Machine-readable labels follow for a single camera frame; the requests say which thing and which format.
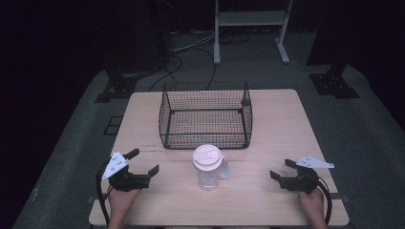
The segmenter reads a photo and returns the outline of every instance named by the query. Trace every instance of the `metal wire cage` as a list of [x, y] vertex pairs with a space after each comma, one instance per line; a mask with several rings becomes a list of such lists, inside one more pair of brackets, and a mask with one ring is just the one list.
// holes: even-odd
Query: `metal wire cage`
[[248, 147], [252, 105], [246, 82], [164, 84], [159, 132], [166, 149]]

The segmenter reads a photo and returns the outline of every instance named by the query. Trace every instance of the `human hand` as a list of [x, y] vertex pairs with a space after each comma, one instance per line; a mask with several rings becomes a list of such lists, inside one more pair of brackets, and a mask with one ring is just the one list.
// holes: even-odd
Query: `human hand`
[[305, 192], [299, 192], [298, 199], [312, 228], [328, 228], [324, 219], [324, 193], [319, 188], [315, 188], [309, 195]]
[[134, 189], [129, 192], [119, 191], [112, 186], [108, 187], [108, 200], [110, 201], [111, 216], [108, 229], [121, 229], [124, 226], [126, 215], [134, 204], [134, 200], [141, 189]]

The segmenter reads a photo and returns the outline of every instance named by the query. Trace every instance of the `cup lid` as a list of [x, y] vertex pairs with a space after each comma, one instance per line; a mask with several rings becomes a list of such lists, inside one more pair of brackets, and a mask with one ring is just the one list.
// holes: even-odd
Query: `cup lid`
[[203, 171], [212, 171], [221, 165], [223, 154], [213, 145], [199, 146], [193, 153], [194, 165]]

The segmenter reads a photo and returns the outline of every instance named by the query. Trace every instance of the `wooden table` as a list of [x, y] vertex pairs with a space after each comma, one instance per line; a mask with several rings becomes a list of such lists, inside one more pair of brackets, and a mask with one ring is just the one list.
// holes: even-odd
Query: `wooden table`
[[[324, 159], [301, 101], [294, 90], [250, 90], [253, 132], [243, 150], [223, 150], [229, 159], [229, 178], [213, 191], [202, 190], [192, 163], [192, 150], [166, 150], [159, 136], [161, 93], [132, 95], [113, 152], [140, 154], [130, 160], [130, 172], [160, 172], [142, 190], [126, 223], [153, 226], [293, 226], [308, 225], [297, 194], [280, 189], [269, 176], [296, 177], [285, 165], [305, 154]], [[316, 169], [337, 193], [328, 169]], [[108, 182], [104, 181], [103, 190]], [[334, 199], [330, 225], [346, 225], [349, 217], [341, 199]], [[89, 221], [105, 225], [98, 201]]]

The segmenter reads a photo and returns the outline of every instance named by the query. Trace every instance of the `shelf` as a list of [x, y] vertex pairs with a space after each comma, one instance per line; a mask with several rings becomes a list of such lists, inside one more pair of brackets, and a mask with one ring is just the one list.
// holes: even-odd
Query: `shelf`
[[283, 25], [285, 11], [220, 12], [219, 26]]

